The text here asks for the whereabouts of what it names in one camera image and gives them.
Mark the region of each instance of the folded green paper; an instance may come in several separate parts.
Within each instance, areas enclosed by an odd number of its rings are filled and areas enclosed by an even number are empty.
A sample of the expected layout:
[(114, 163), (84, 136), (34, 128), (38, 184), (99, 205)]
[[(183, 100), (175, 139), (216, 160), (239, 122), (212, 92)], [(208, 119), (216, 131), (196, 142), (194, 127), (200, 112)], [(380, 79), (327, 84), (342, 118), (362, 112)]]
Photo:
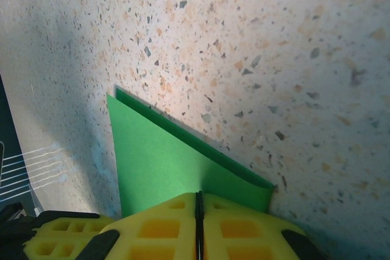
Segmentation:
[(270, 182), (120, 89), (107, 99), (123, 217), (199, 190), (267, 210)]

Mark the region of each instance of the dark speck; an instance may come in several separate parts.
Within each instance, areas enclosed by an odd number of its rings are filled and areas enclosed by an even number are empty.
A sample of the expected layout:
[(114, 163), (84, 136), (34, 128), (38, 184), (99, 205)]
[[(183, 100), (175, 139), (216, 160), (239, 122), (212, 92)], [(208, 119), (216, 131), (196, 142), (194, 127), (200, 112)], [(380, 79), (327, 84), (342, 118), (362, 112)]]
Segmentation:
[(244, 113), (242, 111), (240, 111), (240, 112), (234, 114), (234, 116), (236, 116), (238, 118), (242, 118), (242, 117), (244, 117)]
[(183, 0), (183, 1), (181, 1), (179, 5), (180, 5), (180, 8), (181, 8), (181, 9), (183, 9), (183, 8), (184, 8), (184, 6), (186, 6), (186, 5), (187, 5), (187, 0)]
[(285, 176), (282, 176), (282, 181), (283, 181), (283, 185), (285, 186), (285, 188), (287, 188), (287, 181), (286, 181)]
[(280, 140), (285, 140), (285, 135), (279, 130), (275, 132), (276, 136), (279, 137)]
[(243, 76), (246, 75), (246, 74), (252, 74), (253, 72), (248, 70), (248, 69), (244, 69), (243, 71)]
[(210, 103), (213, 102), (213, 100), (211, 98), (209, 98), (208, 96), (205, 95), (205, 97), (210, 101)]
[(374, 122), (371, 122), (370, 124), (371, 124), (371, 126), (373, 126), (373, 128), (378, 128), (378, 126), (379, 126), (379, 121), (376, 120), (376, 121), (374, 121)]
[(261, 55), (257, 55), (253, 60), (252, 60), (252, 63), (250, 64), (250, 66), (252, 68), (255, 68), (258, 63), (260, 62), (260, 59), (261, 59)]
[(319, 48), (314, 48), (311, 53), (310, 53), (310, 58), (311, 59), (314, 59), (314, 58), (317, 58), (319, 56)]
[(289, 210), (288, 212), (290, 213), (290, 215), (292, 215), (293, 218), (298, 218), (297, 214), (294, 211)]
[(360, 76), (362, 76), (365, 73), (367, 73), (365, 69), (357, 70), (356, 68), (353, 68), (351, 72), (351, 86), (361, 85)]
[(316, 109), (316, 110), (322, 110), (323, 109), (323, 106), (321, 106), (321, 105), (319, 105), (317, 103), (311, 104), (309, 102), (306, 102), (306, 106), (308, 106), (311, 109)]
[(151, 51), (149, 50), (149, 48), (147, 46), (145, 47), (144, 51), (148, 57), (150, 57), (152, 55)]
[(307, 95), (308, 95), (309, 97), (311, 97), (313, 100), (319, 99), (319, 93), (317, 93), (316, 91), (313, 92), (313, 93), (307, 93)]
[(278, 112), (278, 107), (277, 106), (268, 106), (269, 110), (276, 114)]

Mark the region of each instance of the white wire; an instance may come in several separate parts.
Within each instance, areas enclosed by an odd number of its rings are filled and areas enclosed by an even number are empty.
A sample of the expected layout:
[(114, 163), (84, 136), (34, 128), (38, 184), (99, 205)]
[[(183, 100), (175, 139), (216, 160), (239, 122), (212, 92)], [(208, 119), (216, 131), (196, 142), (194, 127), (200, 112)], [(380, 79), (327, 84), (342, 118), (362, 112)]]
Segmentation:
[(21, 170), (21, 169), (25, 169), (25, 168), (26, 168), (26, 167), (23, 166), (23, 167), (19, 167), (19, 168), (17, 168), (17, 169), (8, 170), (7, 172), (2, 172), (1, 174), (2, 174), (2, 175), (5, 175), (5, 174), (8, 174), (8, 173), (12, 173), (12, 172), (14, 172), (14, 171), (16, 171), (16, 170)]
[(20, 163), (22, 163), (22, 162), (24, 162), (24, 160), (17, 161), (17, 162), (15, 162), (15, 163), (12, 163), (12, 164), (6, 164), (6, 165), (5, 165), (5, 166), (3, 166), (2, 168), (9, 167), (9, 166), (13, 166), (14, 164), (20, 164)]
[(2, 187), (0, 187), (0, 189), (6, 188), (6, 187), (8, 187), (8, 186), (15, 185), (15, 184), (18, 184), (18, 183), (23, 182), (23, 181), (26, 181), (26, 180), (28, 180), (28, 178), (25, 178), (25, 179), (23, 179), (23, 180), (16, 181), (16, 182), (10, 183), (10, 184), (8, 184), (8, 185), (2, 186)]
[(20, 177), (20, 176), (23, 176), (23, 175), (27, 175), (27, 172), (22, 173), (22, 174), (19, 174), (19, 175), (12, 176), (12, 177), (9, 177), (9, 178), (6, 178), (6, 179), (2, 179), (1, 181), (2, 181), (2, 182), (8, 181), (8, 180), (11, 180), (11, 179), (13, 179), (13, 178)]
[(16, 191), (16, 190), (19, 190), (19, 189), (22, 189), (22, 188), (24, 188), (24, 187), (28, 187), (28, 186), (29, 186), (29, 184), (24, 185), (24, 186), (17, 187), (17, 188), (12, 189), (12, 190), (5, 191), (5, 192), (3, 192), (3, 193), (0, 193), (0, 196), (1, 196), (1, 195), (4, 195), (4, 194), (11, 193), (11, 192)]
[(43, 150), (43, 149), (48, 149), (48, 147), (42, 147), (41, 149), (31, 150), (30, 152), (21, 153), (20, 155), (9, 156), (8, 158), (4, 158), (3, 161), (7, 161), (7, 160), (10, 160), (12, 158), (17, 158), (18, 156), (22, 156), (22, 155), (28, 155), (29, 153), (39, 152), (40, 150)]
[(0, 200), (0, 202), (8, 201), (8, 200), (10, 200), (10, 199), (12, 199), (12, 198), (15, 198), (15, 197), (17, 197), (17, 196), (20, 196), (20, 195), (23, 195), (23, 194), (25, 194), (25, 193), (29, 193), (29, 192), (30, 192), (30, 190), (28, 190), (28, 191), (24, 191), (24, 192), (22, 192), (22, 193), (19, 193), (19, 194), (17, 194), (17, 195), (10, 196), (10, 197), (7, 197), (6, 199)]

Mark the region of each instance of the orange speck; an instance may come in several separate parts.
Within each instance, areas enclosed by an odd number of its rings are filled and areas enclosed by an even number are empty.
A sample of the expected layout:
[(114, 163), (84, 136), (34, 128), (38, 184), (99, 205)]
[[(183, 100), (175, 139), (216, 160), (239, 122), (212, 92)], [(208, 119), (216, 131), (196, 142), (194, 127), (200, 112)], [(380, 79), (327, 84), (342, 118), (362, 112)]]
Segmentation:
[(169, 92), (170, 94), (172, 93), (172, 87), (169, 82), (166, 84), (166, 91)]
[(243, 68), (243, 62), (240, 60), (239, 62), (234, 63), (234, 67), (238, 70), (242, 70)]
[(351, 121), (349, 121), (347, 118), (342, 117), (340, 115), (336, 115), (337, 119), (339, 119), (344, 125), (351, 126)]
[(164, 77), (160, 78), (160, 86), (161, 86), (161, 89), (164, 91), (165, 88), (166, 88), (165, 78)]
[(210, 82), (210, 86), (211, 87), (216, 87), (217, 86), (217, 79), (213, 79), (211, 82)]
[(253, 160), (258, 164), (259, 167), (261, 166), (261, 158), (259, 156), (255, 156)]
[(221, 125), (216, 124), (215, 127), (217, 128), (217, 137), (221, 138)]
[(294, 87), (294, 91), (296, 92), (296, 93), (300, 93), (300, 91), (302, 91), (302, 87), (300, 86), (300, 85), (296, 85), (295, 87)]
[(321, 167), (324, 172), (328, 172), (331, 169), (331, 167), (327, 163), (322, 163)]

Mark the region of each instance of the terrazzo surface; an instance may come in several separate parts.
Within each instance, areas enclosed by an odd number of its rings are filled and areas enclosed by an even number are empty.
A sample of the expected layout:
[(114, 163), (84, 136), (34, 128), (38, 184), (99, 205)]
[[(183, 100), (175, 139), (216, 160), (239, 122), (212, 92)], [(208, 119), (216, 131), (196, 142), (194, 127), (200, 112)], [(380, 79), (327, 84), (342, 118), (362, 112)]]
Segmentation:
[(119, 217), (106, 94), (277, 185), (330, 259), (390, 255), (390, 0), (0, 0), (0, 71), (45, 209)]

